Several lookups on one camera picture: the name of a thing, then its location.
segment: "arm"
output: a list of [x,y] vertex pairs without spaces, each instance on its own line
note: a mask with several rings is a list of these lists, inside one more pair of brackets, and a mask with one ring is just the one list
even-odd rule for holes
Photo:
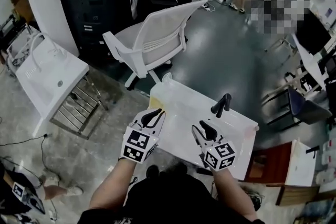
[[92,195],[89,209],[105,208],[118,211],[122,208],[136,164],[129,159],[120,159]]
[[251,199],[238,185],[237,180],[233,178],[229,169],[218,172],[212,170],[212,173],[219,201],[250,221],[258,219]]

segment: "chair armrest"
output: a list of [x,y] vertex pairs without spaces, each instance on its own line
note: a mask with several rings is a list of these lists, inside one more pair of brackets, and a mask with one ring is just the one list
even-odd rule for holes
[[125,47],[110,31],[104,33],[103,38],[116,60],[125,62],[139,78],[146,77],[147,69],[143,62],[141,49],[133,50]]

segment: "white washbasin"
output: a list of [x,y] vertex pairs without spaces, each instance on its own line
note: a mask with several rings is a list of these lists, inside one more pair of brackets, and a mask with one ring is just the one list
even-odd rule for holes
[[[60,57],[55,46],[65,55]],[[43,40],[16,71],[16,76],[41,117],[50,120],[89,66],[49,39]]]
[[214,104],[216,101],[169,77],[156,84],[151,89],[150,107],[160,107],[166,111],[158,147],[204,167],[199,157],[201,149],[192,135],[191,126],[199,125],[200,120],[210,120],[234,143],[237,156],[229,170],[236,179],[244,180],[258,123],[232,109],[229,112],[223,111],[222,117],[218,119],[210,111]]

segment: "white table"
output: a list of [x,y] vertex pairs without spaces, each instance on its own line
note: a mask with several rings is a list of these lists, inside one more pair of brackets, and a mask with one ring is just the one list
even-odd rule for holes
[[298,48],[304,68],[315,79],[317,84],[321,86],[321,88],[325,91],[326,85],[324,84],[324,80],[326,78],[322,75],[318,64],[321,60],[320,54],[317,53],[313,56],[305,48],[302,47],[295,34],[292,34],[292,38],[295,42],[296,47]]
[[191,132],[192,124],[209,120],[221,128],[231,140],[237,157],[229,168],[233,177],[244,180],[253,150],[258,123],[230,109],[220,119],[210,112],[216,101],[172,79],[163,79],[151,89],[150,107],[163,108],[166,119],[160,132],[158,147],[176,157],[204,168],[199,156],[201,148]]
[[311,186],[315,172],[316,155],[314,152],[307,154],[306,150],[309,149],[310,147],[297,140],[292,141],[285,185]]

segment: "cable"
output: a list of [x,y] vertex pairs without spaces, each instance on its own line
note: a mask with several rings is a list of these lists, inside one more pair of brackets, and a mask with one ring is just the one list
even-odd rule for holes
[[41,143],[42,163],[43,163],[43,165],[44,165],[44,168],[45,168],[47,171],[49,171],[49,172],[51,172],[51,173],[53,173],[53,174],[56,174],[56,175],[59,177],[59,175],[58,175],[57,173],[55,173],[53,170],[51,170],[51,169],[46,165],[46,163],[45,163],[45,161],[44,161],[43,142],[44,142],[44,140],[45,140],[46,138],[47,138],[47,137],[44,136],[44,138],[43,138],[43,140],[42,140],[42,143]]
[[3,145],[0,145],[0,146],[9,146],[9,145],[22,144],[22,143],[26,143],[26,142],[28,142],[28,141],[30,141],[30,140],[36,140],[36,139],[40,139],[40,138],[42,138],[42,137],[46,138],[45,135],[42,135],[42,136],[40,136],[40,137],[36,137],[36,138],[31,138],[31,139],[28,139],[28,140],[24,140],[24,141],[21,141],[21,142],[3,144]]

